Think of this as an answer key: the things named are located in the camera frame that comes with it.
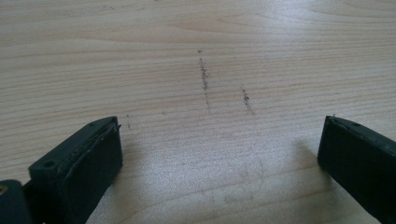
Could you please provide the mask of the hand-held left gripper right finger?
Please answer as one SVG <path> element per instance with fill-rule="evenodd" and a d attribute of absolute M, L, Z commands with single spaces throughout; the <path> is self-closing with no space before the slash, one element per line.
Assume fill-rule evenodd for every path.
<path fill-rule="evenodd" d="M 396 224 L 396 142 L 359 123 L 328 116 L 318 164 L 381 224 Z"/>

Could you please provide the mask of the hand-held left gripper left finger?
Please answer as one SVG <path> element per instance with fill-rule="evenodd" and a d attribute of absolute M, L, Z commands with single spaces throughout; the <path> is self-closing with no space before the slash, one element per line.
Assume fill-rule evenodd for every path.
<path fill-rule="evenodd" d="M 122 167 L 115 117 L 93 121 L 29 167 L 35 224 L 85 224 Z"/>

